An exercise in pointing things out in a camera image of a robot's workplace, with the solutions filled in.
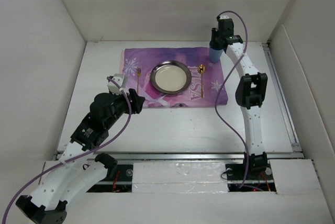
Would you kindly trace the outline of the blue plastic cup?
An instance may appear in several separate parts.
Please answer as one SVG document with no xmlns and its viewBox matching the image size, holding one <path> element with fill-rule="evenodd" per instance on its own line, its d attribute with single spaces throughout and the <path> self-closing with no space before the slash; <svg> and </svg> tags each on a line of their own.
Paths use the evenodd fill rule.
<svg viewBox="0 0 335 224">
<path fill-rule="evenodd" d="M 212 63 L 217 63 L 220 61 L 223 49 L 215 46 L 212 42 L 209 43 L 209 60 Z"/>
</svg>

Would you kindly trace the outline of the gold fork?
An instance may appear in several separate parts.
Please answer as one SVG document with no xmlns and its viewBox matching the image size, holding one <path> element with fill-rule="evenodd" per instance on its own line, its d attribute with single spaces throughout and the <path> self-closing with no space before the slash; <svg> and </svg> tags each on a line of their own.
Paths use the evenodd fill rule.
<svg viewBox="0 0 335 224">
<path fill-rule="evenodd" d="M 141 67 L 137 66 L 137 93 L 139 93 L 140 76 L 141 76 Z"/>
</svg>

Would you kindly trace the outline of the round metal plate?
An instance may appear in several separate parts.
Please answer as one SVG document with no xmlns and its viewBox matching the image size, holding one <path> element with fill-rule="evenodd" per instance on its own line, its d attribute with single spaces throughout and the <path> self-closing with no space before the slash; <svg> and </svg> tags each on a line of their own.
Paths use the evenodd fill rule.
<svg viewBox="0 0 335 224">
<path fill-rule="evenodd" d="M 150 74 L 153 87 L 164 94 L 179 94 L 187 90 L 191 80 L 190 69 L 179 61 L 164 61 L 156 65 Z"/>
</svg>

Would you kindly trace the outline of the gold spoon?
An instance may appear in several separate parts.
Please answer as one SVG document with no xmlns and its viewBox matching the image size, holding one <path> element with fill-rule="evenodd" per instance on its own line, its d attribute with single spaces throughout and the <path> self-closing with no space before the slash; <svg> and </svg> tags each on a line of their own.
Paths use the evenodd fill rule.
<svg viewBox="0 0 335 224">
<path fill-rule="evenodd" d="M 200 64 L 198 66 L 198 72 L 200 74 L 200 83 L 201 83 L 201 98 L 204 98 L 204 83 L 203 83 L 203 74 L 205 73 L 205 65 L 204 64 Z"/>
</svg>

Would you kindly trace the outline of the purple pink printed cloth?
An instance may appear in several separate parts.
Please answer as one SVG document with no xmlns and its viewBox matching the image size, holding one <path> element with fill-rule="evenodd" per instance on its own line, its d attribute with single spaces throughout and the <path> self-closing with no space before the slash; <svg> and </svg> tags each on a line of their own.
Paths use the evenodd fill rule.
<svg viewBox="0 0 335 224">
<path fill-rule="evenodd" d="M 179 61 L 191 71 L 192 80 L 187 90 L 179 94 L 164 94 L 157 91 L 150 81 L 152 69 L 164 61 Z M 201 83 L 198 66 L 205 65 L 203 74 L 204 98 L 201 98 Z M 120 70 L 128 77 L 127 88 L 137 89 L 137 66 L 141 67 L 139 95 L 146 98 L 144 108 L 148 107 L 214 107 L 226 105 L 228 95 L 221 88 L 224 73 L 221 62 L 209 60 L 209 49 L 196 48 L 130 48 L 121 54 Z"/>
</svg>

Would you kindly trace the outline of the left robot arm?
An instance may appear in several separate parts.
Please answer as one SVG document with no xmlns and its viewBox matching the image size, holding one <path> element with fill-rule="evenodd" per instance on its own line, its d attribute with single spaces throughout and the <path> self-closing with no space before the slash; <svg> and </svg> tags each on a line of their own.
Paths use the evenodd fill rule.
<svg viewBox="0 0 335 224">
<path fill-rule="evenodd" d="M 123 114 L 140 113 L 144 101 L 132 88 L 126 94 L 96 95 L 89 113 L 71 135 L 59 166 L 30 195 L 20 196 L 16 206 L 34 223 L 63 223 L 70 206 L 94 184 L 116 176 L 117 160 L 107 153 L 97 155 L 88 167 L 84 165 L 108 138 L 112 125 Z"/>
</svg>

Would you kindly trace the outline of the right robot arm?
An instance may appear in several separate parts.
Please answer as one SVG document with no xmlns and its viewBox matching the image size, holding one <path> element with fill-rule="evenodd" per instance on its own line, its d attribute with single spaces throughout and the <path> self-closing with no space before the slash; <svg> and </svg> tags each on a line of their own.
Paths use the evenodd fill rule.
<svg viewBox="0 0 335 224">
<path fill-rule="evenodd" d="M 265 171 L 267 155 L 262 141 L 261 106 L 265 100 L 267 75 L 261 73 L 251 62 L 246 53 L 247 43 L 234 33 L 234 24 L 226 15 L 217 17 L 218 26 L 211 30 L 210 61 L 220 60 L 225 53 L 233 62 L 240 81 L 235 93 L 235 99 L 240 106 L 245 129 L 245 147 L 243 164 L 236 171 L 240 180 L 253 179 Z"/>
</svg>

